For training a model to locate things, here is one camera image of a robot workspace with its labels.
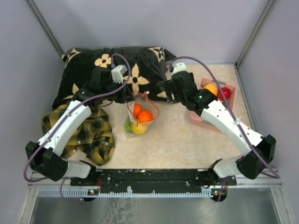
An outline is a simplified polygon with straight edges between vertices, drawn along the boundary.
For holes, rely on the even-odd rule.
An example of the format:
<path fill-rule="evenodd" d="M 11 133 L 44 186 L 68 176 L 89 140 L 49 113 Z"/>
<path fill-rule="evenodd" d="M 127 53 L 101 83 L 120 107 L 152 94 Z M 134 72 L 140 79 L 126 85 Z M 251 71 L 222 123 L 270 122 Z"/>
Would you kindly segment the red apple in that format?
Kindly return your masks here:
<path fill-rule="evenodd" d="M 230 97 L 231 97 L 231 90 L 228 87 L 222 87 L 221 89 L 222 89 L 222 91 L 224 93 L 224 96 L 225 96 L 226 100 L 230 99 Z M 220 89 L 218 89 L 217 97 L 220 100 L 224 100 L 224 97 L 223 97 Z"/>

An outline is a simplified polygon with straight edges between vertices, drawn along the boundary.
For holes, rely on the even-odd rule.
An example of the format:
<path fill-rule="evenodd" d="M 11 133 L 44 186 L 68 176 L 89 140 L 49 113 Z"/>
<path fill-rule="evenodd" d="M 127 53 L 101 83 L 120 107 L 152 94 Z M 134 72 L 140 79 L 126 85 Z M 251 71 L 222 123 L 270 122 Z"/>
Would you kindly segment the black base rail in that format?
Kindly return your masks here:
<path fill-rule="evenodd" d="M 94 169 L 87 178 L 71 178 L 71 186 L 95 186 L 100 193 L 200 193 L 221 186 L 225 178 L 211 169 Z"/>

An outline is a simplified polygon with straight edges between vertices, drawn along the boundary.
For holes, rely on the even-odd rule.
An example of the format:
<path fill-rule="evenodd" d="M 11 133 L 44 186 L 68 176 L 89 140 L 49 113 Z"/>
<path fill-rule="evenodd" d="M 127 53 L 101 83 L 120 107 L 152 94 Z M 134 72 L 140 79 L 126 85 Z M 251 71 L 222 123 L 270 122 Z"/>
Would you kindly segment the pink plastic basket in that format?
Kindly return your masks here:
<path fill-rule="evenodd" d="M 233 84 L 223 82 L 223 81 L 219 81 L 219 80 L 218 80 L 218 83 L 220 84 L 221 87 L 226 87 L 226 88 L 230 89 L 231 96 L 228 99 L 228 104 L 229 104 L 230 108 L 233 110 L 234 109 L 234 104 L 235 104 L 235 96 L 236 96 L 237 87 Z M 214 82 L 213 79 L 202 78 L 202 80 L 200 82 L 200 85 L 199 85 L 199 89 L 202 89 L 207 84 L 213 84 L 214 86 L 216 86 L 216 83 Z M 195 125 L 198 125 L 198 126 L 201 126 L 201 127 L 204 127 L 204 128 L 208 128 L 208 129 L 212 129 L 212 130 L 220 132 L 220 130 L 218 128 L 216 128 L 210 122 L 208 122 L 205 119 L 198 116 L 195 112 L 191 112 L 190 122 L 192 124 L 195 124 Z"/>

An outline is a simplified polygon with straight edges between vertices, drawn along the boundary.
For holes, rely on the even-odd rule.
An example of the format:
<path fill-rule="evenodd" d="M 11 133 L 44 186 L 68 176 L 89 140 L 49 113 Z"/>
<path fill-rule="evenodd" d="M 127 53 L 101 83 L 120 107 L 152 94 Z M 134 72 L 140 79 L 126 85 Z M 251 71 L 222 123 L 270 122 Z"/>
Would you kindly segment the orange tangerine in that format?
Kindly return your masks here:
<path fill-rule="evenodd" d="M 134 108 L 133 108 L 133 116 L 135 118 L 138 118 L 138 114 L 142 111 L 142 106 L 138 103 L 134 103 Z"/>
<path fill-rule="evenodd" d="M 142 123 L 142 122 L 152 121 L 154 117 L 153 117 L 153 113 L 150 110 L 142 110 L 138 114 L 137 119 Z"/>

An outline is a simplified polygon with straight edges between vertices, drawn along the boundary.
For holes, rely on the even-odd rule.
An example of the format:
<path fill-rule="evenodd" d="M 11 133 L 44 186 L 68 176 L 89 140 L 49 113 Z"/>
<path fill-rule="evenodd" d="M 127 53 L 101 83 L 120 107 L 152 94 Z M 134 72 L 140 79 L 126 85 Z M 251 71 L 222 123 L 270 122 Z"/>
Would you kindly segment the clear zip top bag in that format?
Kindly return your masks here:
<path fill-rule="evenodd" d="M 145 134 L 149 126 L 159 115 L 159 108 L 149 99 L 150 92 L 133 92 L 133 101 L 127 103 L 128 115 L 124 122 L 124 129 L 129 134 Z"/>

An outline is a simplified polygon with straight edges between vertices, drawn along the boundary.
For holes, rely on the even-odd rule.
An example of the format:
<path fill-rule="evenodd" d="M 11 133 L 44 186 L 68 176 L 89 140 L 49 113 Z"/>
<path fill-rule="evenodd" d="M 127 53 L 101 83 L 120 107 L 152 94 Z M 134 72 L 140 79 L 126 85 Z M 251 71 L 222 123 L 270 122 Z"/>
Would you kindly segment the black floral pillow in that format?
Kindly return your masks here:
<path fill-rule="evenodd" d="M 124 64 L 118 56 L 126 58 L 131 75 L 124 75 L 128 81 L 127 89 L 130 92 L 148 92 L 152 101 L 167 101 L 163 82 L 167 80 L 168 68 L 166 62 L 175 58 L 175 55 L 163 47 L 119 47 L 103 49 L 72 48 L 63 55 L 65 63 L 58 94 L 54 99 L 52 108 L 56 109 L 65 104 L 73 95 L 84 86 L 96 67 L 111 69 L 112 64 Z"/>

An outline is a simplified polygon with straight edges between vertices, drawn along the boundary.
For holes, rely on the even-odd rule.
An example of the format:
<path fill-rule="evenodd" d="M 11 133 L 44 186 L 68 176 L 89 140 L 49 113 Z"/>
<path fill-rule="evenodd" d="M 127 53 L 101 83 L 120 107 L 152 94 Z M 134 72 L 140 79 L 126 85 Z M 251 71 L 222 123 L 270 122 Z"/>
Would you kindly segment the green leaf fruit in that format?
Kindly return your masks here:
<path fill-rule="evenodd" d="M 130 120 L 126 120 L 125 123 L 124 123 L 124 128 L 125 128 L 125 131 L 127 133 L 132 133 L 132 129 L 131 129 L 131 121 Z"/>

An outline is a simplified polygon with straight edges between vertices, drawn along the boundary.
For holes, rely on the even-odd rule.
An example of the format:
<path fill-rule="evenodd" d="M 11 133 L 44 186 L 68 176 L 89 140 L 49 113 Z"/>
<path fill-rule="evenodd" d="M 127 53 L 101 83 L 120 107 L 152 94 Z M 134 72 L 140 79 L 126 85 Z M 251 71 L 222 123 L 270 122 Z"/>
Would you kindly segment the yellow plaid shirt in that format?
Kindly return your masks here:
<path fill-rule="evenodd" d="M 103 166 L 110 161 L 114 153 L 115 138 L 109 115 L 99 107 L 94 107 L 91 111 L 91 115 L 73 132 L 61 158 L 69 159 L 77 151 L 81 151 L 92 163 Z"/>

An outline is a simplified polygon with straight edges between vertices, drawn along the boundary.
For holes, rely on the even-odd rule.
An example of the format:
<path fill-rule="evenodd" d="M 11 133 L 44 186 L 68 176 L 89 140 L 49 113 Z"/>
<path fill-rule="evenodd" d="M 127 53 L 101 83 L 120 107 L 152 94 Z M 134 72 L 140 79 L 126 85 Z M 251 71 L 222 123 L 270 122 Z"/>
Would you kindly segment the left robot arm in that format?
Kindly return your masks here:
<path fill-rule="evenodd" d="M 69 161 L 61 158 L 63 150 L 74 132 L 92 114 L 91 104 L 98 98 L 118 99 L 127 81 L 123 79 L 125 73 L 131 75 L 128 65 L 114 66 L 112 69 L 97 67 L 92 71 L 92 78 L 84 87 L 77 90 L 71 98 L 65 112 L 37 142 L 30 141 L 25 146 L 28 162 L 23 171 L 27 182 L 28 168 L 58 181 L 64 178 L 80 178 L 87 185 L 97 180 L 97 173 L 92 166 L 81 161 Z"/>

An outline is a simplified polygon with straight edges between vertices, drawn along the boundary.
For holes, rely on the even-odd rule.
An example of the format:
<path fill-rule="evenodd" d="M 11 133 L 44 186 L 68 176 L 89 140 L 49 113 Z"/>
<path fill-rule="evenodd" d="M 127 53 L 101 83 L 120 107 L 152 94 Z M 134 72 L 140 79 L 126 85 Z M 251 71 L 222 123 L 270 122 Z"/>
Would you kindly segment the yellow lemon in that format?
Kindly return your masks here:
<path fill-rule="evenodd" d="M 135 123 L 131 122 L 131 129 L 135 134 L 144 134 L 148 127 L 141 124 L 139 120 L 137 120 Z"/>

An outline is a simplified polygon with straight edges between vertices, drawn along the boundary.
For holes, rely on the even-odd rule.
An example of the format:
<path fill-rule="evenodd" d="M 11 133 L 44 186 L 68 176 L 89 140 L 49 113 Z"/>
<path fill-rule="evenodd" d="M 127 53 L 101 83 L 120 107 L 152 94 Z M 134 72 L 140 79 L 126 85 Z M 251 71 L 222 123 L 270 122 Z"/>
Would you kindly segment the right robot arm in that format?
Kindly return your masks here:
<path fill-rule="evenodd" d="M 180 102 L 226 135 L 239 149 L 240 155 L 219 159 L 210 166 L 209 181 L 215 185 L 227 176 L 243 175 L 254 180 L 274 157 L 276 140 L 250 129 L 231 116 L 218 98 L 207 89 L 198 89 L 192 73 L 180 71 L 163 83 L 170 101 Z"/>

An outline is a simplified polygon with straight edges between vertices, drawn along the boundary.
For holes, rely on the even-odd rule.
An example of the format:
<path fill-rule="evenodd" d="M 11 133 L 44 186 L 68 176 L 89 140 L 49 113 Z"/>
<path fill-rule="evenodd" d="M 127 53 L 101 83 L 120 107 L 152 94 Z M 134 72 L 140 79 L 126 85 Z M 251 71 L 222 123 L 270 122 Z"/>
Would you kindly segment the yellow-orange peach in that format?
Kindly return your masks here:
<path fill-rule="evenodd" d="M 218 88 L 214 84 L 209 83 L 205 85 L 203 88 L 209 90 L 211 93 L 217 96 Z"/>

